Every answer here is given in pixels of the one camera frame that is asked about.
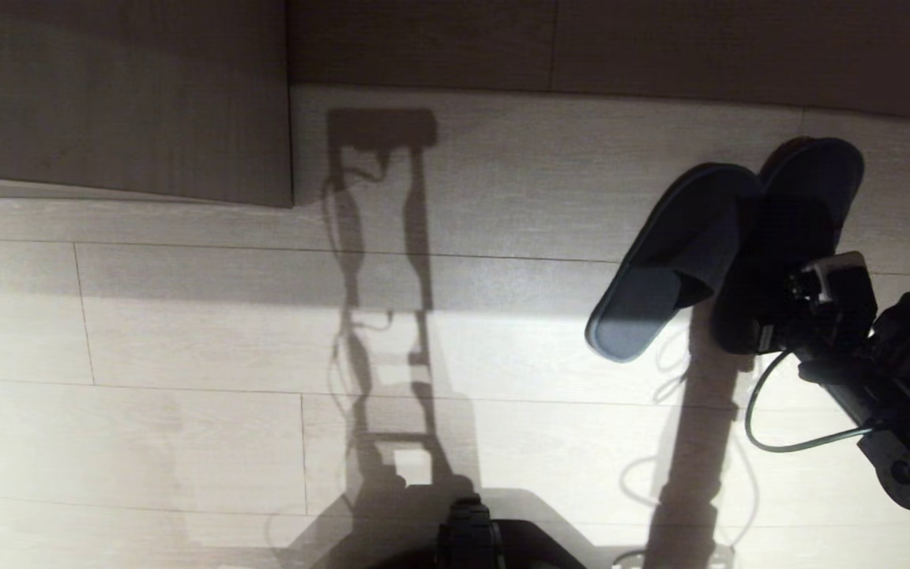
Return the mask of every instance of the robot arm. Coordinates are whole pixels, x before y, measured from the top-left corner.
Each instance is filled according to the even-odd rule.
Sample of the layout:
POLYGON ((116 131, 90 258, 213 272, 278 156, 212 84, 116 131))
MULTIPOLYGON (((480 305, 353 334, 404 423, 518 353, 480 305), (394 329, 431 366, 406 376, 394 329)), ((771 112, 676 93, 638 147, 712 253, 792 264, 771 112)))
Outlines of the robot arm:
POLYGON ((882 487, 910 510, 910 292, 874 320, 873 287, 856 252, 792 270, 782 289, 776 310, 758 317, 758 353, 798 356, 799 377, 827 389, 859 425, 859 448, 882 487))

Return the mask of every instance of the gray slipper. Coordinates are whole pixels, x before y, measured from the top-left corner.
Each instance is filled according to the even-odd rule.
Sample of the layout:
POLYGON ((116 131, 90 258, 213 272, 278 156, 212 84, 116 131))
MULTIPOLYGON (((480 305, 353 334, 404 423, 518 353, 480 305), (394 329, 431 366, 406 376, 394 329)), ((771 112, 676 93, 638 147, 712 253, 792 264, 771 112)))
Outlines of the gray slipper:
POLYGON ((585 340, 601 356, 630 361, 682 307, 711 298, 754 226, 761 183, 732 164, 702 164, 665 192, 606 294, 585 340))
POLYGON ((761 170, 765 197, 758 223, 732 263, 711 317, 712 336, 725 352, 780 349, 761 322, 795 313, 784 279, 806 262, 834 255, 864 170, 859 150, 839 139, 799 137, 770 156, 761 170))

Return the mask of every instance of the cable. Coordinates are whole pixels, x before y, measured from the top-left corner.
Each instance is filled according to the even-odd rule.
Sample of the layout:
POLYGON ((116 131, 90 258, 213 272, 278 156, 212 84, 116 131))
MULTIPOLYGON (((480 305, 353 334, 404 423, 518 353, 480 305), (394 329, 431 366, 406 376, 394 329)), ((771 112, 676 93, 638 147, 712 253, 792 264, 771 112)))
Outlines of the cable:
POLYGON ((772 374, 774 368, 792 352, 793 350, 791 349, 784 350, 780 356, 776 357, 776 359, 768 365, 765 372, 761 374, 761 379, 758 380, 758 384, 754 386, 754 392, 750 394, 750 400, 746 404, 746 418, 744 419, 743 424, 746 426, 746 437, 750 439, 750 442, 753 443, 755 447, 761 450, 767 450, 769 453, 795 453, 798 450, 815 449, 815 447, 823 446, 823 444, 834 443, 835 440, 851 439, 852 436, 865 435, 866 433, 873 431, 873 428, 852 428, 842 430, 842 432, 835 432, 833 435, 820 436, 816 439, 805 440, 805 442, 802 443, 784 444, 783 446, 774 446, 773 444, 759 442, 758 437, 754 436, 754 428, 751 426, 751 421, 754 419, 754 404, 758 400, 761 388, 765 385, 765 382, 768 381, 768 377, 772 374))

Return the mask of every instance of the light patch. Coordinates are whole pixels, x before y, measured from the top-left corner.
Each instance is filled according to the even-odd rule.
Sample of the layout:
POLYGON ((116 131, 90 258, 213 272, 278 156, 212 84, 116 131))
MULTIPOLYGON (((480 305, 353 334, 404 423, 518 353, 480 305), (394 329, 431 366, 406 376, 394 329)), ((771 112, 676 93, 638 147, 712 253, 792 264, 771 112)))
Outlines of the light patch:
POLYGON ((402 476, 407 486, 430 486, 431 454, 424 449, 396 449, 393 452, 395 473, 402 476))
POLYGON ((378 385, 404 385, 412 381, 408 365, 379 365, 374 371, 378 385))

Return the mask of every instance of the wire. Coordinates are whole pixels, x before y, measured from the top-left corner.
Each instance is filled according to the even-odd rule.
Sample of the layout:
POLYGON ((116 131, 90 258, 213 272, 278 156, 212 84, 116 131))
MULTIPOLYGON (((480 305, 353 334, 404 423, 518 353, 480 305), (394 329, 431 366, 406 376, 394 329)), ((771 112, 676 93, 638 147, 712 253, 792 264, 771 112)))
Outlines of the wire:
POLYGON ((802 443, 784 444, 783 446, 774 446, 773 444, 759 442, 758 437, 754 436, 754 428, 752 428, 751 424, 751 421, 754 420, 754 404, 758 400, 761 388, 765 385, 765 382, 768 381, 768 377, 772 374, 774 368, 792 352, 793 350, 791 349, 784 350, 780 356, 776 357, 776 359, 768 365, 765 372, 761 374, 761 379, 758 380, 758 384, 754 386, 754 392, 750 394, 750 401, 746 404, 746 418, 744 419, 743 424, 746 426, 746 437, 750 439, 750 442, 753 443, 755 447, 761 450, 767 450, 769 453, 795 453, 798 450, 815 449, 815 447, 823 446, 823 444, 834 443, 835 440, 851 439, 852 436, 865 435, 866 433, 873 431, 873 428, 852 428, 842 430, 842 432, 835 432, 833 435, 820 436, 816 439, 805 440, 805 442, 802 443))
POLYGON ((655 457, 655 456, 639 458, 638 460, 631 462, 631 464, 626 465, 626 467, 624 467, 624 471, 622 471, 620 473, 620 490, 622 491, 622 493, 624 493, 624 495, 626 495, 628 498, 634 500, 635 502, 644 504, 647 507, 651 507, 651 508, 660 506, 660 504, 658 503, 658 500, 646 498, 646 497, 642 496, 642 494, 638 494, 634 490, 631 490, 630 487, 627 485, 627 476, 631 473, 632 469, 635 469, 635 468, 639 467, 640 465, 647 464, 647 462, 654 462, 657 458, 658 457, 655 457))

